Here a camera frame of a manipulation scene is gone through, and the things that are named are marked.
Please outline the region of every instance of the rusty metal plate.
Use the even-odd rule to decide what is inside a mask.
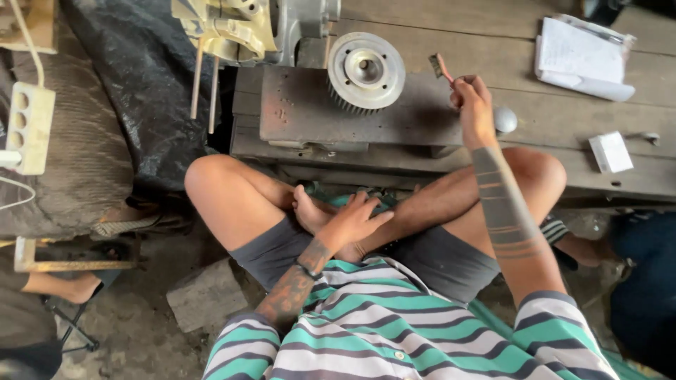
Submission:
[[[329,97],[327,71],[268,66],[263,77],[260,138],[265,141],[462,145],[448,82],[407,74],[404,92],[370,116],[342,110]]]

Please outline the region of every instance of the wristband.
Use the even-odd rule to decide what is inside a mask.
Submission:
[[[303,273],[305,273],[308,277],[314,280],[314,282],[321,280],[322,277],[324,276],[324,274],[321,272],[319,273],[312,272],[310,269],[307,269],[305,266],[301,265],[298,262],[298,258],[293,259],[293,265],[297,266],[298,269],[302,270]]]

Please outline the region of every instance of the power strip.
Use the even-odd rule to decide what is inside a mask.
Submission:
[[[40,175],[45,172],[51,119],[56,93],[25,82],[12,87],[7,145],[5,150],[18,152],[21,160],[6,168],[21,175]]]

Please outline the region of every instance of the band tattoo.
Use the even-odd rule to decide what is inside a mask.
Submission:
[[[298,263],[313,272],[319,272],[331,256],[332,253],[321,240],[313,239],[298,258]],[[313,284],[314,281],[300,268],[292,266],[258,305],[256,312],[265,316],[280,332],[287,333],[295,323]]]
[[[545,247],[539,239],[540,230],[499,148],[476,149],[472,159],[486,228],[496,258],[516,260],[542,254]]]

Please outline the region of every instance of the wooden table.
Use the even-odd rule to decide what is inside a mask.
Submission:
[[[438,51],[451,75],[480,74],[494,103],[507,105],[519,118],[518,129],[501,138],[502,144],[530,146],[557,157],[566,168],[572,193],[676,199],[676,20],[633,7],[620,15],[612,28],[638,38],[625,76],[636,94],[625,103],[614,103],[548,85],[533,73],[541,19],[557,13],[575,15],[575,3],[343,0],[341,20],[333,32],[340,36],[362,31],[383,37],[402,55],[409,73],[431,72],[427,57]],[[304,41],[300,64],[321,65],[323,44]],[[261,68],[240,69],[231,149],[238,158],[277,164],[293,178],[403,188],[460,165],[454,157],[430,158],[420,147],[372,144],[367,153],[332,154],[316,148],[270,146],[258,138],[261,88]],[[601,174],[587,140],[616,130],[659,133],[660,146],[628,141],[635,168]]]

